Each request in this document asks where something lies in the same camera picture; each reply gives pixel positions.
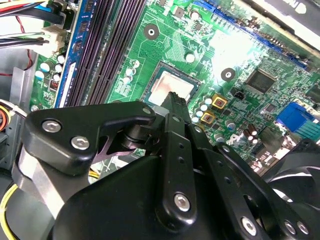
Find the green circuit board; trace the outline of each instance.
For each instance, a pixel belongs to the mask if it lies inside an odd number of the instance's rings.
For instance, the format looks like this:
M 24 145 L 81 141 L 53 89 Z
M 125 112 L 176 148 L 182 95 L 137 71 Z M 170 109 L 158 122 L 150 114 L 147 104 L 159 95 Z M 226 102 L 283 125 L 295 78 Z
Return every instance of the green circuit board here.
M 233 16 L 248 15 L 246 9 L 230 0 L 221 2 Z M 319 63 L 316 56 L 294 45 L 267 24 L 261 23 L 261 29 L 274 31 L 293 52 L 308 55 L 314 65 Z M 192 54 L 194 59 L 187 59 L 188 54 Z M 196 83 L 196 91 L 188 99 L 191 116 L 205 95 L 219 94 L 227 100 L 223 109 L 209 106 L 206 112 L 215 116 L 212 123 L 200 120 L 197 124 L 205 130 L 212 144 L 216 143 L 215 136 L 222 134 L 225 141 L 249 162 L 255 160 L 252 156 L 255 145 L 243 137 L 242 132 L 248 124 L 254 124 L 258 131 L 266 126 L 279 131 L 274 123 L 275 117 L 294 99 L 312 105 L 305 94 L 320 80 L 316 68 L 302 69 L 192 0 L 147 1 L 106 103 L 117 100 L 150 103 L 148 97 L 155 84 L 155 76 L 163 66 L 167 66 L 169 74 L 183 75 L 181 78 L 188 80 L 189 77 Z M 226 69 L 234 70 L 235 74 L 226 79 L 223 76 Z M 255 85 L 254 89 L 248 83 L 257 71 L 269 77 L 269 82 L 260 86 L 266 87 L 266 91 L 257 91 L 259 86 Z M 243 92 L 242 100 L 232 95 L 234 88 Z M 235 129 L 226 126 L 227 120 L 235 123 Z

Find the metal screw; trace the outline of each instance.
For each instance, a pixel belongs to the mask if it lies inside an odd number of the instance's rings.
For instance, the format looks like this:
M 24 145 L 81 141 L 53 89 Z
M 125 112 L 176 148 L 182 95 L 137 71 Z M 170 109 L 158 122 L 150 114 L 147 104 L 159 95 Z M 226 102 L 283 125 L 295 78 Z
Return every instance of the metal screw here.
M 85 136 L 75 136 L 71 139 L 71 145 L 78 150 L 87 150 L 90 143 Z
M 174 203 L 182 212 L 188 212 L 190 209 L 188 198 L 180 193 L 174 196 Z
M 308 229 L 302 222 L 298 221 L 296 224 L 298 225 L 298 228 L 301 230 L 301 232 L 303 232 L 305 235 L 309 234 Z
M 201 133 L 201 132 L 202 132 L 202 131 L 201 131 L 201 128 L 198 127 L 198 126 L 195 126 L 194 129 L 195 129 L 198 133 Z
M 230 149 L 227 146 L 222 146 L 223 150 L 225 150 L 227 153 L 230 152 Z
M 253 222 L 247 218 L 247 217 L 243 217 L 241 219 L 241 223 L 242 226 L 244 227 L 244 229 L 252 236 L 257 235 L 257 229 L 255 227 L 255 225 L 253 224 Z
M 146 114 L 151 114 L 151 111 L 150 111 L 148 108 L 146 108 L 146 107 L 142 108 L 142 110 L 143 110 Z
M 173 118 L 176 122 L 180 122 L 180 119 L 177 118 L 176 116 L 173 116 L 172 118 Z
M 285 225 L 286 229 L 289 230 L 290 233 L 292 233 L 293 235 L 296 234 L 295 228 L 289 222 L 285 221 L 284 225 Z
M 61 130 L 61 125 L 53 120 L 48 120 L 42 123 L 42 128 L 48 133 L 57 133 Z

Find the black wire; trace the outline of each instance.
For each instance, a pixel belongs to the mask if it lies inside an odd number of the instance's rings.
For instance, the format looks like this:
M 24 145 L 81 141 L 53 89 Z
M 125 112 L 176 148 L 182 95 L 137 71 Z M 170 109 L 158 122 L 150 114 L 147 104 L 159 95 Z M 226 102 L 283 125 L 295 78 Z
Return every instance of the black wire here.
M 38 40 L 38 41 L 24 41 L 21 43 L 6 43 L 0 44 L 0 49 L 19 47 L 19 46 L 27 46 L 27 45 L 42 45 L 49 43 L 48 40 Z
M 64 22 L 64 17 L 54 14 L 52 12 L 43 11 L 37 8 L 29 8 L 26 10 L 22 10 L 19 12 L 9 13 L 7 16 L 22 16 L 22 17 L 30 17 L 35 19 L 41 19 L 45 22 L 49 22 L 52 24 L 61 25 Z
M 0 18 L 7 16 L 7 15 L 10 15 L 10 14 L 15 14 L 15 13 L 21 12 L 23 10 L 33 9 L 34 7 L 39 6 L 42 3 L 44 3 L 44 1 L 43 2 L 36 2 L 36 3 L 26 5 L 26 6 L 14 8 L 14 9 L 11 9 L 8 11 L 0 12 Z
M 0 39 L 0 46 L 4 44 L 20 44 L 24 42 L 38 42 L 40 40 L 43 40 L 42 37 L 38 38 L 19 38 L 19 39 Z

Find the black ram slot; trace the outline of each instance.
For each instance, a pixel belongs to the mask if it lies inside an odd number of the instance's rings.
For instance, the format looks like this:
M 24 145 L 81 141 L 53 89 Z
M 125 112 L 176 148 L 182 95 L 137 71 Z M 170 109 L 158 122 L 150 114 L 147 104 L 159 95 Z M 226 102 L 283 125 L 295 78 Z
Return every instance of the black ram slot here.
M 136 3 L 135 0 L 123 0 L 121 3 L 121 6 L 117 12 L 115 21 L 113 21 L 113 28 L 111 31 L 111 34 L 109 36 L 109 40 L 107 42 L 107 49 L 104 50 L 103 57 L 101 59 L 101 62 L 103 64 L 100 64 L 99 67 L 95 70 L 97 73 L 96 76 L 93 78 L 93 85 L 90 89 L 89 96 L 90 98 L 87 99 L 86 104 L 92 105 L 95 102 L 95 99 L 97 97 L 99 87 L 101 85 L 100 83 L 100 75 L 101 70 L 104 68 L 106 61 L 113 55 L 113 51 L 115 50 L 115 46 L 119 42 L 119 36 L 121 36 L 123 33 L 124 24 L 126 23 L 126 20 L 131 15 L 131 7 Z
M 141 13 L 145 6 L 145 0 L 129 1 L 127 4 L 122 5 L 117 15 L 117 21 L 112 29 L 110 35 L 110 44 L 108 50 L 105 51 L 103 58 L 103 65 L 97 71 L 96 84 L 91 89 L 91 98 L 88 104 L 104 103 L 109 88 L 112 85 L 115 75 L 122 63 L 124 54 L 132 39 L 133 33 L 136 30 L 137 23 L 140 19 Z
M 114 54 L 112 58 L 112 62 L 108 66 L 104 66 L 105 74 L 101 76 L 102 85 L 99 89 L 99 93 L 95 100 L 95 104 L 103 104 L 109 94 L 110 88 L 116 78 L 119 67 L 121 66 L 124 55 L 126 53 L 128 44 L 130 43 L 132 36 L 136 30 L 137 24 L 143 12 L 145 1 L 141 0 L 137 5 L 135 15 L 130 20 L 130 27 L 126 29 L 125 36 L 122 36 L 121 42 L 122 44 L 118 46 L 118 54 Z
M 98 1 L 97 10 L 92 16 L 89 27 L 89 38 L 87 39 L 86 48 L 83 51 L 79 70 L 73 81 L 73 88 L 70 94 L 68 106 L 79 106 L 83 99 L 84 91 L 90 80 L 90 73 L 99 54 L 99 46 L 106 33 L 111 19 L 111 13 L 115 7 L 116 0 Z

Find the screw hole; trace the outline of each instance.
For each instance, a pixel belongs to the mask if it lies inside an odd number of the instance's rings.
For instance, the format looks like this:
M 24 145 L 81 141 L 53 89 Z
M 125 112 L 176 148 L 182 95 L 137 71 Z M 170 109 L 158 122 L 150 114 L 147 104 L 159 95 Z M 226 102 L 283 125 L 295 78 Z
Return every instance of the screw hole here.
M 185 160 L 184 160 L 183 157 L 179 157 L 178 159 L 179 159 L 179 163 L 181 163 L 181 164 L 184 164 L 184 163 L 185 163 Z
M 228 177 L 224 177 L 224 180 L 225 180 L 225 182 L 227 183 L 227 184 L 231 184 L 231 180 L 230 180 L 230 178 L 228 178 Z

